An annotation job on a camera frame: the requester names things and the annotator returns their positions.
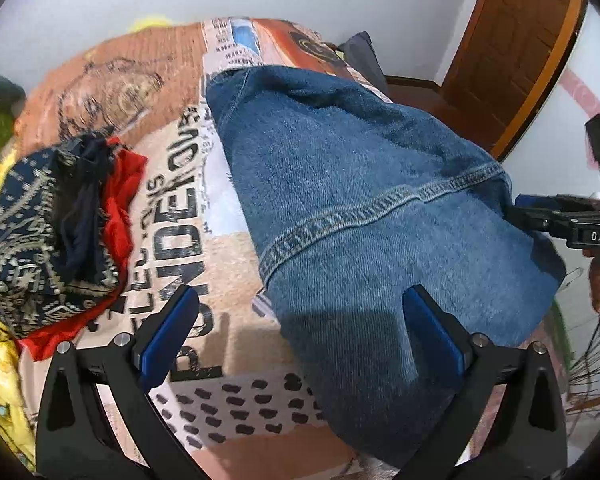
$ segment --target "door frame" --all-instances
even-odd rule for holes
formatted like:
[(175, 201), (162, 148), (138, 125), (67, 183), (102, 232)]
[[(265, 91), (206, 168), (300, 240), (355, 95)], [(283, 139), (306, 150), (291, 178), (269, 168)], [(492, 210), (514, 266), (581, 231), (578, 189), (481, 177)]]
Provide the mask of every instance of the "door frame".
[[(458, 46), (451, 66), (446, 73), (445, 79), (440, 87), (442, 97), (445, 92), (451, 88), (453, 82), (458, 77), (460, 67), (464, 61), (469, 44), (477, 27), (478, 20), (487, 0), (476, 0), (474, 11), (467, 23), (462, 41)], [(518, 109), (516, 115), (506, 126), (503, 134), (491, 149), (491, 156), (502, 161), (507, 153), (513, 148), (516, 142), (524, 134), (526, 128), (531, 124), (535, 116), (540, 111), (542, 104), (546, 101), (569, 59), (573, 45), (580, 32), (584, 14), (587, 9), (587, 0), (569, 0), (564, 22), (555, 40), (547, 62), (538, 76), (538, 79), (532, 86), (522, 106)]]

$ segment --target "blue gripper pad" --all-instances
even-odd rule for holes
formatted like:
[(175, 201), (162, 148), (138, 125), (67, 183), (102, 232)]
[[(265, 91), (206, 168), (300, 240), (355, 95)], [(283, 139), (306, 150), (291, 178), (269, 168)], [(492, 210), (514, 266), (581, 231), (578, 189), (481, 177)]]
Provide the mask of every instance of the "blue gripper pad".
[(198, 317), (200, 300), (193, 288), (186, 292), (160, 325), (140, 357), (140, 386), (145, 393), (160, 386)]
[[(443, 325), (447, 323), (444, 316), (450, 315), (440, 310), (421, 285), (408, 288), (402, 295), (402, 311), (410, 335), (417, 337), (420, 342), (427, 372), (432, 373), (441, 386), (458, 392), (469, 363)], [(458, 320), (450, 317), (461, 327)]]
[(555, 209), (560, 211), (562, 205), (551, 196), (518, 195), (516, 197), (518, 207), (541, 207), (544, 209)]

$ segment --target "person's hand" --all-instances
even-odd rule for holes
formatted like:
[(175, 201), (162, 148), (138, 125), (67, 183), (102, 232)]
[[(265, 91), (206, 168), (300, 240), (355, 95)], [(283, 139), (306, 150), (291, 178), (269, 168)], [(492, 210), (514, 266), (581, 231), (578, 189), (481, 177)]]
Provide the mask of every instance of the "person's hand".
[(584, 249), (582, 254), (593, 258), (589, 267), (589, 283), (591, 284), (591, 305), (600, 314), (600, 250)]

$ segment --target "jacket seam stitching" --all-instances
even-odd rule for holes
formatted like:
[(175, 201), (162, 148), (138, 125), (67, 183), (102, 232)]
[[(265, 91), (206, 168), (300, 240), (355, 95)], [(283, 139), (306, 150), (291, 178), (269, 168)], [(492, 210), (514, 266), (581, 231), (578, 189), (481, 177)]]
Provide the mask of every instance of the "jacket seam stitching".
[(229, 109), (227, 110), (226, 114), (216, 126), (216, 130), (220, 130), (221, 128), (223, 128), (226, 122), (229, 120), (229, 118), (231, 118), (231, 115), (233, 115), (233, 113), (235, 112), (235, 109), (238, 107), (238, 104), (242, 99), (242, 94), (244, 93), (245, 87), (247, 85), (247, 80), (249, 79), (250, 75), (251, 70), (249, 68), (244, 69), (244, 79), (242, 80), (242, 84), (240, 85), (240, 90), (238, 90), (238, 93), (236, 94), (234, 100), (231, 103), (231, 106), (229, 106)]
[(501, 165), (488, 162), (451, 179), (425, 184), (413, 191), (406, 184), (400, 184), (357, 206), (321, 211), (286, 230), (267, 246), (258, 265), (262, 283), (267, 286), (280, 265), (322, 238), (343, 229), (369, 225), (412, 200), (432, 202), (446, 194), (476, 186), (498, 174), (505, 174)]

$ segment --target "red cloth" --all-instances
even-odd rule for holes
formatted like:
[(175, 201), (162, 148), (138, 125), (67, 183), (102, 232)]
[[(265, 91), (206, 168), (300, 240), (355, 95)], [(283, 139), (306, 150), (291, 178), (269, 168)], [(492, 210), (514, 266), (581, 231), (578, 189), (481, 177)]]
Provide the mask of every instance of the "red cloth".
[[(108, 143), (119, 144), (120, 140), (117, 137), (111, 137)], [(120, 285), (96, 306), (68, 319), (53, 323), (53, 325), (39, 328), (26, 338), (20, 339), (20, 342), (29, 349), (34, 361), (42, 361), (51, 357), (58, 343), (71, 341), (76, 337), (82, 327), (109, 308), (124, 290), (127, 261), (133, 250), (127, 210), (140, 185), (146, 161), (145, 156), (120, 149), (116, 156), (113, 173), (102, 192), (102, 208), (109, 216), (104, 225), (102, 239), (118, 266)]]

